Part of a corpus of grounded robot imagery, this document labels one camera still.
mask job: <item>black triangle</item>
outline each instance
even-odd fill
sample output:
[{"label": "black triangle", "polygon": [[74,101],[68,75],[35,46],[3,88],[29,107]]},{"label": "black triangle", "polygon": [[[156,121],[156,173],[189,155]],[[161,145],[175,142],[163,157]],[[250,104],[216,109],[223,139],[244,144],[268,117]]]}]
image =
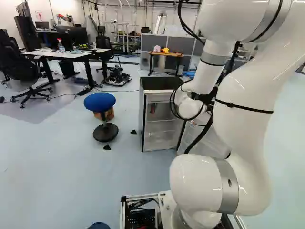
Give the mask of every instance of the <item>black triangle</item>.
[{"label": "black triangle", "polygon": [[110,146],[109,146],[108,144],[107,144],[107,145],[105,145],[103,149],[106,149],[106,150],[111,150],[111,148],[110,148]]}]

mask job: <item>gray partition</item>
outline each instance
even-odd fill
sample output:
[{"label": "gray partition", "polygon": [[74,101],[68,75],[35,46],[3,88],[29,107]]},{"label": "gray partition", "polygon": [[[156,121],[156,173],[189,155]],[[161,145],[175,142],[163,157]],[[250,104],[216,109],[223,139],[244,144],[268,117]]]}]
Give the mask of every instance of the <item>gray partition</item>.
[{"label": "gray partition", "polygon": [[166,47],[166,36],[160,36],[160,35],[148,35],[148,34],[142,34],[142,42],[141,42],[141,50],[142,51],[152,51],[153,48],[156,45],[159,45],[160,47]]},{"label": "gray partition", "polygon": [[[142,70],[149,70],[150,56],[149,51],[152,51],[155,45],[169,48],[170,52],[180,52],[183,58],[180,60],[180,65],[184,66],[184,70],[189,70],[191,60],[194,55],[201,56],[203,45],[197,42],[193,37],[176,37],[155,34],[142,34],[141,37],[141,65]],[[174,57],[154,56],[152,68],[156,71],[175,72],[177,59]]]},{"label": "gray partition", "polygon": [[200,41],[195,41],[195,47],[194,47],[194,52],[193,55],[194,56],[201,56],[203,51],[203,44]]},{"label": "gray partition", "polygon": [[191,55],[195,38],[192,37],[168,37],[167,48],[170,52],[180,52],[183,55]]}]

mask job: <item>bottle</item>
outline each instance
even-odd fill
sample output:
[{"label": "bottle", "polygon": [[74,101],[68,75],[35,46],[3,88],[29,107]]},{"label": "bottle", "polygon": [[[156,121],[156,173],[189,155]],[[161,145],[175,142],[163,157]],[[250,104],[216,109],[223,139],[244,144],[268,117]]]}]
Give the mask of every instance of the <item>bottle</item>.
[{"label": "bottle", "polygon": [[59,52],[60,52],[60,53],[66,52],[65,47],[64,47],[64,46],[62,45],[62,43],[61,43],[61,39],[58,38],[57,40],[58,40],[58,50],[59,50]]}]

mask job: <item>black stool base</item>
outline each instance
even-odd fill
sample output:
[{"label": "black stool base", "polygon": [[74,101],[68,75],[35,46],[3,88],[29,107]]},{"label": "black stool base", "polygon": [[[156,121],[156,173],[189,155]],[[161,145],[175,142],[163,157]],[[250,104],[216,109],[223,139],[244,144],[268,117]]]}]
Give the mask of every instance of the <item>black stool base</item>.
[{"label": "black stool base", "polygon": [[107,123],[106,125],[99,125],[93,132],[93,137],[99,142],[112,141],[119,132],[119,128],[113,123]]}]

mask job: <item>blue chair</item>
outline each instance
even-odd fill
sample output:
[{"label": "blue chair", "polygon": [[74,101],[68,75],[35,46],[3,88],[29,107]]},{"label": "blue chair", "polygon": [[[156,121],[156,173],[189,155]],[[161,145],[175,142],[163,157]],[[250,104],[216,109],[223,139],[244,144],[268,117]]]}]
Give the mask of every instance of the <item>blue chair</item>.
[{"label": "blue chair", "polygon": [[84,100],[84,106],[88,110],[101,113],[103,124],[95,128],[93,132],[93,137],[99,142],[110,142],[119,132],[119,128],[115,124],[106,122],[105,112],[114,104],[115,97],[105,92],[91,94]]},{"label": "blue chair", "polygon": [[102,222],[93,223],[88,229],[110,229],[110,227]]}]

